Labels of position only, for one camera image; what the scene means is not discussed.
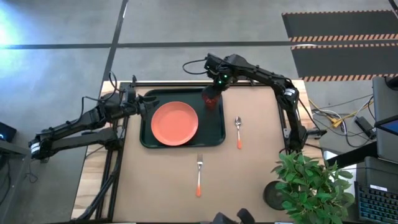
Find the tray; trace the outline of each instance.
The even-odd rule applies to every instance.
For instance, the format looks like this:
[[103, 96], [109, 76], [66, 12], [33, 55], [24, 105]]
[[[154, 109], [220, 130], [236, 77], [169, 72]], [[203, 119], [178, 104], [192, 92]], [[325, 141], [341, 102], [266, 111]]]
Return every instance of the tray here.
[[[225, 123], [222, 96], [214, 110], [208, 110], [201, 98], [203, 88], [160, 89], [148, 91], [145, 96], [156, 96], [159, 105], [151, 110], [147, 119], [141, 120], [139, 139], [143, 146], [150, 149], [167, 147], [203, 147], [217, 146], [225, 139]], [[150, 122], [155, 111], [162, 105], [171, 101], [181, 101], [190, 105], [198, 115], [199, 126], [196, 134], [187, 143], [181, 146], [167, 146], [159, 142], [150, 128]]]

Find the fork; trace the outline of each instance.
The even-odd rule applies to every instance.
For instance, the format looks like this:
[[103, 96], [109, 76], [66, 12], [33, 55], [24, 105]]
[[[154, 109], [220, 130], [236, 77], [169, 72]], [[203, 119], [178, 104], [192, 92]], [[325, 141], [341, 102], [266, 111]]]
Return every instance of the fork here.
[[197, 185], [197, 197], [201, 196], [201, 190], [200, 190], [200, 171], [201, 171], [201, 167], [203, 165], [203, 155], [202, 154], [198, 154], [198, 185]]

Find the concrete floor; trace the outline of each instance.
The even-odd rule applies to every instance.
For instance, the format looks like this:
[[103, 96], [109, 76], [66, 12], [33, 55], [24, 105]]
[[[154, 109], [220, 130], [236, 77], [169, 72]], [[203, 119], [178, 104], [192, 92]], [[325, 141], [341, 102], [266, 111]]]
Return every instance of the concrete floor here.
[[[0, 44], [111, 43], [122, 0], [0, 1]], [[130, 0], [119, 43], [193, 41], [280, 41], [287, 34], [280, 14], [299, 11], [391, 9], [388, 0]], [[241, 54], [268, 70], [297, 78], [289, 47], [118, 49], [113, 71], [119, 80], [197, 80], [181, 65], [208, 52]], [[109, 49], [0, 50], [0, 121], [18, 130], [15, 143], [27, 146], [35, 132], [76, 118], [82, 96], [98, 96]], [[192, 70], [201, 71], [200, 65]], [[372, 92], [370, 81], [307, 83], [319, 106]], [[333, 108], [357, 110], [367, 99]], [[94, 103], [87, 101], [85, 108]], [[361, 113], [369, 121], [365, 110]], [[349, 129], [359, 132], [350, 123]], [[352, 138], [361, 144], [362, 138]], [[344, 137], [328, 133], [321, 145], [352, 150]], [[34, 162], [39, 181], [25, 180], [10, 223], [67, 221], [73, 207], [84, 149], [60, 152], [49, 163]]]

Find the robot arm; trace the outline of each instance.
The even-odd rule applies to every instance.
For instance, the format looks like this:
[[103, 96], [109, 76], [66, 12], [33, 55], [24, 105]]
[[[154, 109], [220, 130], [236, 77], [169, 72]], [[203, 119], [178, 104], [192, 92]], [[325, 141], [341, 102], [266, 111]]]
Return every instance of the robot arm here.
[[118, 93], [104, 95], [93, 109], [83, 113], [78, 119], [37, 133], [29, 142], [32, 158], [45, 159], [58, 151], [90, 144], [102, 144], [107, 148], [118, 147], [119, 139], [112, 128], [105, 128], [97, 133], [83, 133], [82, 136], [72, 138], [65, 137], [84, 130], [102, 128], [107, 122], [112, 123], [134, 114], [140, 114], [145, 119], [147, 111], [158, 105], [159, 101], [154, 96], [137, 96], [135, 81], [133, 77], [133, 82], [123, 90], [123, 98]]
[[233, 54], [224, 59], [208, 54], [206, 57], [205, 69], [207, 75], [214, 80], [213, 84], [203, 90], [205, 101], [217, 98], [222, 91], [229, 88], [231, 83], [236, 83], [239, 76], [244, 76], [270, 86], [280, 107], [286, 111], [290, 124], [290, 136], [288, 148], [292, 151], [301, 151], [307, 140], [307, 130], [300, 121], [297, 103], [299, 102], [299, 91], [294, 87], [291, 79], [277, 75], [260, 68], [258, 65], [251, 65], [243, 57]]

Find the white cable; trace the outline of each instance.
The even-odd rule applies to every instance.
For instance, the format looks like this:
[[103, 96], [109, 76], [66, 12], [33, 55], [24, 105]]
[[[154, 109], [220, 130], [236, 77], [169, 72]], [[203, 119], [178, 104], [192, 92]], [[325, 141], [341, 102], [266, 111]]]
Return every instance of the white cable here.
[[343, 121], [343, 118], [340, 116], [340, 114], [338, 114], [338, 113], [336, 113], [336, 112], [334, 112], [334, 111], [331, 111], [331, 110], [320, 110], [320, 109], [317, 109], [317, 111], [332, 113], [332, 114], [336, 115], [337, 117], [339, 117], [340, 120], [341, 120], [341, 124], [343, 125], [344, 134], [347, 134], [347, 131], [348, 131], [348, 130], [347, 130], [346, 124], [345, 124], [345, 122]]
[[351, 123], [354, 123], [356, 116], [358, 115], [358, 113], [362, 110], [362, 108], [364, 108], [370, 101], [372, 100], [372, 98], [370, 98], [368, 101], [365, 102], [364, 105], [362, 105], [362, 107], [356, 111], [355, 116], [353, 117], [353, 119], [351, 120]]

